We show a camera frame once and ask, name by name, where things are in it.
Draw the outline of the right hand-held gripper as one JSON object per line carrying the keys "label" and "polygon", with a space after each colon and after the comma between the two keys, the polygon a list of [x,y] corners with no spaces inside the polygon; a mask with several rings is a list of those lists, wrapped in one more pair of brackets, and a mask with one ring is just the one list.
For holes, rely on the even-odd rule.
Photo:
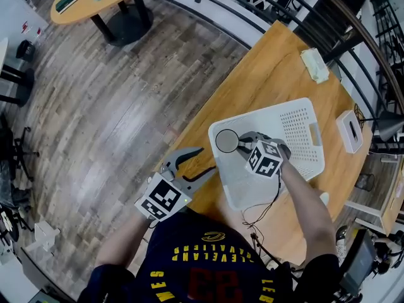
{"label": "right hand-held gripper", "polygon": [[261,135],[255,136],[254,131],[242,134],[239,142],[237,152],[247,161],[246,170],[261,177],[274,178],[283,163],[278,144]]}

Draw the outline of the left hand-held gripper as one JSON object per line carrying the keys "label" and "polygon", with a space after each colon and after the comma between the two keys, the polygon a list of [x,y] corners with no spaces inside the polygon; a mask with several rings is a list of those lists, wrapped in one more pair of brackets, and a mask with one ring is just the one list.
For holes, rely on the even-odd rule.
{"label": "left hand-held gripper", "polygon": [[192,178],[182,176],[183,187],[176,173],[180,164],[203,150],[203,147],[192,146],[174,151],[160,170],[148,178],[146,190],[135,202],[135,207],[148,219],[162,222],[187,206],[192,197],[185,193],[185,189],[197,191],[216,174],[217,168],[209,167]]}

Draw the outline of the white mug with pattern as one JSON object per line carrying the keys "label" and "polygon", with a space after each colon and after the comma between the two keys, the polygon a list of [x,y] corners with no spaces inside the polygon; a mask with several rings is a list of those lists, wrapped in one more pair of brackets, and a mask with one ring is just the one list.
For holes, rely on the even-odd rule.
{"label": "white mug with pattern", "polygon": [[216,147],[223,153],[232,153],[239,146],[239,137],[231,129],[221,130],[215,138]]}

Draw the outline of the white plastic basket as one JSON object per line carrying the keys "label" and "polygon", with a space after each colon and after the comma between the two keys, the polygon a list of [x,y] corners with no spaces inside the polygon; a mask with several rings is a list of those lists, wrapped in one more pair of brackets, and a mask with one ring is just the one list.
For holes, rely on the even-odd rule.
{"label": "white plastic basket", "polygon": [[223,190],[233,210],[245,210],[271,202],[283,187],[278,177],[267,178],[251,172],[248,155],[242,150],[225,153],[217,147],[216,138],[223,130],[238,137],[261,133],[281,139],[291,151],[290,163],[307,181],[323,172],[324,151],[314,107],[308,98],[272,105],[235,117],[214,122],[208,130]]}

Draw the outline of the person's left forearm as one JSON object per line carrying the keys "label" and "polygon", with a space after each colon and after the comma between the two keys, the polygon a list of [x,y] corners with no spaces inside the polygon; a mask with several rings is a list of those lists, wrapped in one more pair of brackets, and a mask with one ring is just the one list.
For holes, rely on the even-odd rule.
{"label": "person's left forearm", "polygon": [[133,261],[151,223],[152,220],[141,213],[130,216],[102,244],[95,260],[95,267],[108,264],[127,268]]}

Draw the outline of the person's right hand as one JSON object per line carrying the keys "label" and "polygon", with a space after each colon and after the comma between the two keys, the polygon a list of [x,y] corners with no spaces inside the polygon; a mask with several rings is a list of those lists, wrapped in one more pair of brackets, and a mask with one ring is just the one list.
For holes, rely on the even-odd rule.
{"label": "person's right hand", "polygon": [[291,156],[291,151],[289,149],[289,147],[287,146],[287,144],[284,142],[284,140],[281,139],[272,139],[272,142],[274,142],[278,148],[278,151],[280,152],[282,158],[284,160],[289,160],[290,156]]}

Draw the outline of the pale green folded cloth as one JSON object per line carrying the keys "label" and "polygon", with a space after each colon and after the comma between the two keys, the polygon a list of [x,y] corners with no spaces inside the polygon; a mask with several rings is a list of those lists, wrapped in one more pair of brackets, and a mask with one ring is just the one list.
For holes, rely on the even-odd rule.
{"label": "pale green folded cloth", "polygon": [[328,81],[330,72],[317,48],[303,50],[300,53],[300,58],[313,81],[317,84]]}

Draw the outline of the black mesh waste basket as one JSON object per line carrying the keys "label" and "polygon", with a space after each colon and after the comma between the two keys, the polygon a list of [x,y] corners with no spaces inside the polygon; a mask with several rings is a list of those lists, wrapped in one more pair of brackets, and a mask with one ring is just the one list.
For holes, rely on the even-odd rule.
{"label": "black mesh waste basket", "polygon": [[361,173],[358,176],[358,179],[355,183],[355,187],[369,192],[373,189],[374,183],[375,183],[374,174]]}

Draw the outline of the long wooden table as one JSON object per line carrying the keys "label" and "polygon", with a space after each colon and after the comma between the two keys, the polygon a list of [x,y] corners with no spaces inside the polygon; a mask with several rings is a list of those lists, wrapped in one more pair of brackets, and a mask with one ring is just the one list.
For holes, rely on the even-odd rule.
{"label": "long wooden table", "polygon": [[398,156],[395,160],[384,159],[384,161],[386,163],[393,163],[395,169],[389,189],[382,196],[383,203],[381,208],[378,210],[349,200],[345,202],[345,206],[377,218],[380,226],[360,218],[356,218],[355,222],[375,232],[389,236],[401,212],[401,206],[404,203],[404,156]]}

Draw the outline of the dark computer monitor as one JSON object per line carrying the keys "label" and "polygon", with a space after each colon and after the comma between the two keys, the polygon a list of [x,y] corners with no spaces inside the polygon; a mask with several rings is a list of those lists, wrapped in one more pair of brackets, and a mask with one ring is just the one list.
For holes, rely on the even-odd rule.
{"label": "dark computer monitor", "polygon": [[360,229],[340,267],[340,286],[350,295],[358,295],[362,282],[372,270],[376,249],[367,229]]}

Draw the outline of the round wooden table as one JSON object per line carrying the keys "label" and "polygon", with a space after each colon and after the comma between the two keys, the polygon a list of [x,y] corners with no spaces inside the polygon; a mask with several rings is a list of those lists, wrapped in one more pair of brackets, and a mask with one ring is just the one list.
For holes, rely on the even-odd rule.
{"label": "round wooden table", "polygon": [[108,44],[125,46],[143,37],[153,25],[153,13],[143,0],[77,0],[63,13],[56,11],[54,0],[51,20],[58,25],[71,25],[90,19]]}

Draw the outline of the black stool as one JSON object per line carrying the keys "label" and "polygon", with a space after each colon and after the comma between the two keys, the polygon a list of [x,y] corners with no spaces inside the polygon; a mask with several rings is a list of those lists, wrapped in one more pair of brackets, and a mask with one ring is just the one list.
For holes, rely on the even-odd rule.
{"label": "black stool", "polygon": [[0,72],[0,79],[16,83],[16,97],[7,97],[0,94],[0,101],[23,107],[29,100],[35,82],[35,72],[32,68],[25,71],[17,70],[6,64]]}

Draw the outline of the small black trash can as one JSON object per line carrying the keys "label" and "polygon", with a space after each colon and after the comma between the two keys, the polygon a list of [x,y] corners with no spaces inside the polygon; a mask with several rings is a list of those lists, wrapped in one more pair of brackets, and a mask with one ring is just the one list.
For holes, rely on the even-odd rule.
{"label": "small black trash can", "polygon": [[23,40],[16,50],[16,58],[26,62],[32,62],[35,54],[35,46],[29,40]]}

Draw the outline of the green book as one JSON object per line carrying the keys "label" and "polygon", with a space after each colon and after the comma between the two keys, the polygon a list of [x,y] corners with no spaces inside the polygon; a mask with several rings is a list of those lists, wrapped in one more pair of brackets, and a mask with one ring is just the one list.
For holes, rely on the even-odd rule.
{"label": "green book", "polygon": [[75,2],[77,2],[77,0],[60,0],[56,3],[56,11],[61,14]]}

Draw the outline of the white cabinet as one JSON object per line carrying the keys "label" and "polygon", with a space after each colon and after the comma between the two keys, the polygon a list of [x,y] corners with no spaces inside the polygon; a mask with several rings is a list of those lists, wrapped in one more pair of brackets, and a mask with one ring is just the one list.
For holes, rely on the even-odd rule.
{"label": "white cabinet", "polygon": [[48,23],[29,5],[20,0],[0,0],[0,40],[7,38],[9,46],[23,40],[35,42]]}

